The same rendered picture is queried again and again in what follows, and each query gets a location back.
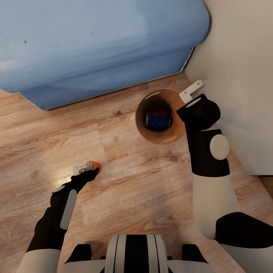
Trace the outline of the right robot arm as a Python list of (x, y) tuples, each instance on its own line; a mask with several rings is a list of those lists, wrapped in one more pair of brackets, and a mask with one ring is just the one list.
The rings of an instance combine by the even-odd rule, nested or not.
[(201, 233), (216, 240), (246, 273), (273, 273), (273, 226), (242, 213), (229, 170), (228, 139), (211, 128), (219, 106), (199, 80), (179, 94), (185, 105), (176, 111), (185, 122), (193, 177), (193, 218)]

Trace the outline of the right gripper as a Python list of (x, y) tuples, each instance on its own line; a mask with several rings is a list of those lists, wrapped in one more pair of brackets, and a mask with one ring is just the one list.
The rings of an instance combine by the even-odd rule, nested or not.
[[(200, 97), (202, 97), (203, 99), (207, 99), (207, 97), (205, 96), (205, 94), (199, 95), (198, 97), (196, 97), (196, 99), (198, 99)], [(194, 99), (194, 100), (196, 100), (196, 99)], [(189, 103), (187, 103), (187, 105), (190, 104), (191, 102), (193, 102), (194, 100), (191, 100)], [(181, 118), (181, 120), (184, 122), (184, 115), (186, 113), (186, 105), (184, 105), (179, 110), (177, 110), (176, 113)]]

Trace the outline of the robot trunk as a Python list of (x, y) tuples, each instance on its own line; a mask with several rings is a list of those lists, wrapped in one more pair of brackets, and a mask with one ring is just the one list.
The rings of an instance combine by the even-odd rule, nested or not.
[(168, 273), (161, 235), (113, 235), (107, 248), (105, 273)]

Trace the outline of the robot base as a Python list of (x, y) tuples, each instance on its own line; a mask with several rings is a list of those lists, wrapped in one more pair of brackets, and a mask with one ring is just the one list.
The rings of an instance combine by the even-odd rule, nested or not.
[[(69, 262), (62, 265), (58, 273), (105, 273), (106, 256), (100, 260), (91, 260), (91, 245), (77, 245)], [(168, 273), (216, 273), (211, 265), (205, 262), (196, 245), (182, 246), (182, 260), (168, 257)]]

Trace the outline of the trash can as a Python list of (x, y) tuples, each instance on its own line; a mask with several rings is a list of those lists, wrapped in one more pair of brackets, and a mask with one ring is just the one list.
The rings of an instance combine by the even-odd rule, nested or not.
[[(185, 122), (176, 113), (185, 105), (179, 92), (173, 89), (160, 88), (151, 91), (145, 95), (135, 112), (135, 124), (140, 135), (148, 142), (156, 145), (168, 145), (177, 142), (186, 134)], [(147, 111), (156, 111), (166, 109), (171, 118), (171, 124), (168, 129), (152, 129), (145, 127), (145, 113)], [(171, 141), (163, 142), (173, 136), (177, 137)]]

